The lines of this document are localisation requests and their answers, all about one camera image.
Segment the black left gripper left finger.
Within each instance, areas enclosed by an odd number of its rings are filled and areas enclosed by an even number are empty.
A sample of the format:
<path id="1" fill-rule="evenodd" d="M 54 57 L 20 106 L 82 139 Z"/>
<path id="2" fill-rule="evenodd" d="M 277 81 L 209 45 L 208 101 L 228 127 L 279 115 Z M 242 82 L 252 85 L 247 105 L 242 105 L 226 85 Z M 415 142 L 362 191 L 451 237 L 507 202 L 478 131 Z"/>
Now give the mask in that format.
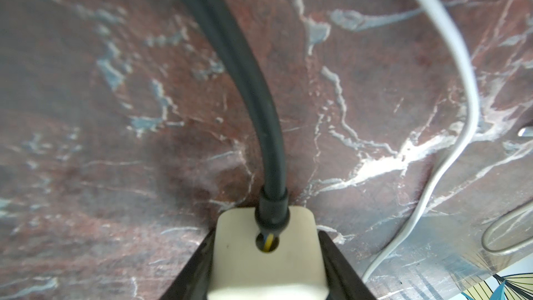
<path id="1" fill-rule="evenodd" d="M 211 230 L 160 300 L 207 299 L 215 230 Z"/>

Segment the beige power strip red sockets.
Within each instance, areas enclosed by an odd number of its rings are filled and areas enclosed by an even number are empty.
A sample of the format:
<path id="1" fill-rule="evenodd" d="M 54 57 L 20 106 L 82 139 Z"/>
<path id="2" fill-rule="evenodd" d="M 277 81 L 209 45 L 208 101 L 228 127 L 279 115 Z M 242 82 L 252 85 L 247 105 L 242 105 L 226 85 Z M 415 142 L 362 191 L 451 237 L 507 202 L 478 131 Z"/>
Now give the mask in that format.
<path id="1" fill-rule="evenodd" d="M 254 208 L 217 221 L 208 299 L 326 299 L 330 293 L 313 213 L 290 207 L 277 247 L 263 252 Z"/>

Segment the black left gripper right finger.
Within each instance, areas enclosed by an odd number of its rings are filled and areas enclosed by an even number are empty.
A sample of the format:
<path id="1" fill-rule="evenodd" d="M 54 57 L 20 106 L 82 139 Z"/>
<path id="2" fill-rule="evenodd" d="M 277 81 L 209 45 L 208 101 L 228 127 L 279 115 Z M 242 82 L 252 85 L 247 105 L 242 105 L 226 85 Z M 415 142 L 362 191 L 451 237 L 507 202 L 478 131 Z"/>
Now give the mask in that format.
<path id="1" fill-rule="evenodd" d="M 330 236 L 324 231 L 318 236 L 329 289 L 326 299 L 376 300 Z"/>

